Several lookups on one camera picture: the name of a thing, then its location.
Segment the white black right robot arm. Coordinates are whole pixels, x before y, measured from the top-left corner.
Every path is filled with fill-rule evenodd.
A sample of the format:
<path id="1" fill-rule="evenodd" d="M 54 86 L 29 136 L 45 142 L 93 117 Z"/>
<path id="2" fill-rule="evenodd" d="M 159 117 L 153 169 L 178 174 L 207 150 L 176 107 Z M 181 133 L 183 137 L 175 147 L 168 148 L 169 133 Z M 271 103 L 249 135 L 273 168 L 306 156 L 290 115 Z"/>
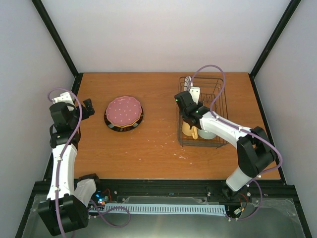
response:
<path id="1" fill-rule="evenodd" d="M 233 123 L 200 102 L 189 91 L 174 96 L 183 119 L 183 133 L 197 139 L 220 137 L 237 150 L 238 167 L 226 179 L 223 194 L 229 197 L 238 192 L 276 160 L 277 152 L 261 127 L 249 128 Z"/>

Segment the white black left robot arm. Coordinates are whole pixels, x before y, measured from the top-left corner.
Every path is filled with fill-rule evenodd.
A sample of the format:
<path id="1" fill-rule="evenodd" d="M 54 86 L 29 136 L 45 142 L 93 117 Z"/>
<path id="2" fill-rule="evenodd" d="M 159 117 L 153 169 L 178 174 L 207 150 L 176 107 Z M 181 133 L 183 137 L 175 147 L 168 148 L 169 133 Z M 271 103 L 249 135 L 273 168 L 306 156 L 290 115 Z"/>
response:
<path id="1" fill-rule="evenodd" d="M 73 232 L 88 225 L 88 204 L 99 199 L 103 187 L 96 174 L 74 182 L 74 166 L 81 138 L 79 119 L 95 113 L 91 99 L 75 106 L 73 99 L 60 96 L 50 106 L 53 125 L 50 127 L 50 146 L 53 153 L 53 173 L 45 202 L 38 213 L 52 236 Z"/>

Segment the green patterned small bowl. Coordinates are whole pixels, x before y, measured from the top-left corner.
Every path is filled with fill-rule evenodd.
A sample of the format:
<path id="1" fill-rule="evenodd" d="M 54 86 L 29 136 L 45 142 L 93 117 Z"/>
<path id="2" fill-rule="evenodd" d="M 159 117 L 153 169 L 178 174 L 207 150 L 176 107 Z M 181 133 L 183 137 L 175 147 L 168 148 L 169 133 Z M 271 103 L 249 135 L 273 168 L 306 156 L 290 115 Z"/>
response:
<path id="1" fill-rule="evenodd" d="M 210 131 L 206 131 L 203 129 L 198 129 L 197 133 L 201 138 L 206 139 L 206 140 L 211 140 L 211 139 L 214 139 L 216 137 L 215 133 L 210 132 Z"/>

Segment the yellow ceramic mug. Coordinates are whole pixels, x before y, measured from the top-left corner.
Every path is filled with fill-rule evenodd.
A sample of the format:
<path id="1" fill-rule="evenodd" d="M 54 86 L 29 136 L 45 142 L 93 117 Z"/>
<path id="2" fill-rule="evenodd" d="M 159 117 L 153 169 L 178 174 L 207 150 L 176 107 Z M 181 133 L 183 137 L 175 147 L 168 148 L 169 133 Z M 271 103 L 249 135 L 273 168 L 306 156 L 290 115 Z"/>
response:
<path id="1" fill-rule="evenodd" d="M 186 136 L 192 137 L 193 139 L 198 139 L 198 130 L 195 126 L 190 126 L 188 123 L 183 122 L 182 133 Z"/>

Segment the white plate with blue stripes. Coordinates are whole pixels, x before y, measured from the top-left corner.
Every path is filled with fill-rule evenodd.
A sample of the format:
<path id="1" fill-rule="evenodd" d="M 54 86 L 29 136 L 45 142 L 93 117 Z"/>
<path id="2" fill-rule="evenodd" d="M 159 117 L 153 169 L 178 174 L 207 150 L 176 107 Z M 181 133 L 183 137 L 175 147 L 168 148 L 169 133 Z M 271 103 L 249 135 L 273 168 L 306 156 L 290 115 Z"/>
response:
<path id="1" fill-rule="evenodd" d="M 193 87 L 193 80 L 191 76 L 186 76 L 184 79 L 184 91 L 190 91 Z"/>

